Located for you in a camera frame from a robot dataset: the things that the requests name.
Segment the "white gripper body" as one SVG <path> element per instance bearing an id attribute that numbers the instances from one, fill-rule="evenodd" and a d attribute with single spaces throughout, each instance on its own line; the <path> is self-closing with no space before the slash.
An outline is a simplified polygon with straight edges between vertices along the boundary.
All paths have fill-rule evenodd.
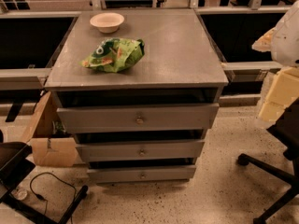
<path id="1" fill-rule="evenodd" d="M 285 67 L 264 79 L 257 119 L 276 122 L 299 97 L 299 68 Z"/>

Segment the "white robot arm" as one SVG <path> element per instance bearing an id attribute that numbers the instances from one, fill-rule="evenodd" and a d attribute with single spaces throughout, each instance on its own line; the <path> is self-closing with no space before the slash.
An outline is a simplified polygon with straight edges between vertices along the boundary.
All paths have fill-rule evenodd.
<path id="1" fill-rule="evenodd" d="M 299 97 L 299 1 L 251 47 L 260 52 L 270 51 L 272 60 L 282 65 L 263 83 L 258 113 L 261 122 L 273 124 Z"/>

